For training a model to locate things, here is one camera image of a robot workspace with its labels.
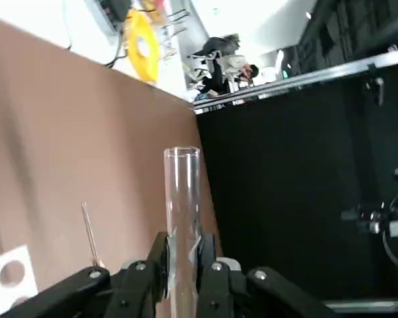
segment metal rail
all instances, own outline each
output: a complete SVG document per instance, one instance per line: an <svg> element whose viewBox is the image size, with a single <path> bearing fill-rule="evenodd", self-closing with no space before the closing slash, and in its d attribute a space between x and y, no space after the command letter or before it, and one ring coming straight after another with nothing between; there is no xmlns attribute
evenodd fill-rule
<svg viewBox="0 0 398 318"><path fill-rule="evenodd" d="M327 301L325 305L335 313L398 313L398 299Z"/></svg>
<svg viewBox="0 0 398 318"><path fill-rule="evenodd" d="M310 85L322 81L332 81L345 76L351 76L367 72L369 65L374 65L377 69L386 68L398 64L398 51L384 53L371 58L365 58L355 62L334 66L317 72L295 76L293 78L276 81L273 83L263 84L255 87L250 87L231 94L221 95L213 99L203 99L193 102L194 109L203 109L222 103L229 103L248 97L258 96L262 94L276 93L284 89L290 89L302 85Z"/></svg>

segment wire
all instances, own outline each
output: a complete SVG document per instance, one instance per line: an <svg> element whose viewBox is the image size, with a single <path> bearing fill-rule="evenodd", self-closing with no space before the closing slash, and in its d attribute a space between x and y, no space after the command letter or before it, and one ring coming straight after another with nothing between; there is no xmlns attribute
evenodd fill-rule
<svg viewBox="0 0 398 318"><path fill-rule="evenodd" d="M396 257L396 256L392 253L392 250L391 250L391 248L389 247L389 245L388 245L388 243L387 243L386 231L383 232L382 238L383 238L383 246L385 247L386 254L387 254L388 257L391 259L392 263L394 263L394 265L396 265L396 267L398 267L398 257Z"/></svg>
<svg viewBox="0 0 398 318"><path fill-rule="evenodd" d="M66 34L68 35L68 40L69 40L69 45L66 49L68 51L71 51L72 39L71 39L71 33L69 32L69 28L68 28L68 21L66 21L66 0L62 0L62 14L64 16L64 25L65 25Z"/></svg>
<svg viewBox="0 0 398 318"><path fill-rule="evenodd" d="M122 56L118 56L119 51L121 50L121 46L123 44L123 35L120 34L119 35L119 40L118 40L118 47L117 47L117 52L115 53L115 57L113 58L112 61L110 61L109 63L104 64L104 66L106 66L107 68L112 68L115 65L115 62L118 61L121 58L126 58L127 54L124 54Z"/></svg>

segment black bracket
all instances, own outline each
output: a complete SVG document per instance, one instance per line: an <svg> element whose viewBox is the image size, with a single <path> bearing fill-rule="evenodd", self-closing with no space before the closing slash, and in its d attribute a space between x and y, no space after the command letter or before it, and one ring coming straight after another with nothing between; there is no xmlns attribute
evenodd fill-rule
<svg viewBox="0 0 398 318"><path fill-rule="evenodd" d="M385 80L377 73L375 64L369 64L368 68L369 76L365 79L364 88L372 102L382 106L385 99Z"/></svg>

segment black panel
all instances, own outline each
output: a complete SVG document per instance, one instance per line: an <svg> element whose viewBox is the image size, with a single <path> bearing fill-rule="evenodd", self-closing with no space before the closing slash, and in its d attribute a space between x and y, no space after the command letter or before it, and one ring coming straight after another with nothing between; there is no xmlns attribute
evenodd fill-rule
<svg viewBox="0 0 398 318"><path fill-rule="evenodd" d="M340 220L398 190L396 72L383 108L354 78L198 115L225 256L325 299L398 295L381 238Z"/></svg>

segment test tube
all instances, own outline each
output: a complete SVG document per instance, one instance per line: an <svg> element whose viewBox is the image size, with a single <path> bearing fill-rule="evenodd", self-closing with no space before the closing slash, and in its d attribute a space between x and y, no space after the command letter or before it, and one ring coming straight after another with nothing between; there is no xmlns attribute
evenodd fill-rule
<svg viewBox="0 0 398 318"><path fill-rule="evenodd" d="M171 317L195 318L196 249L201 233L200 150L194 147L166 149L164 162Z"/></svg>

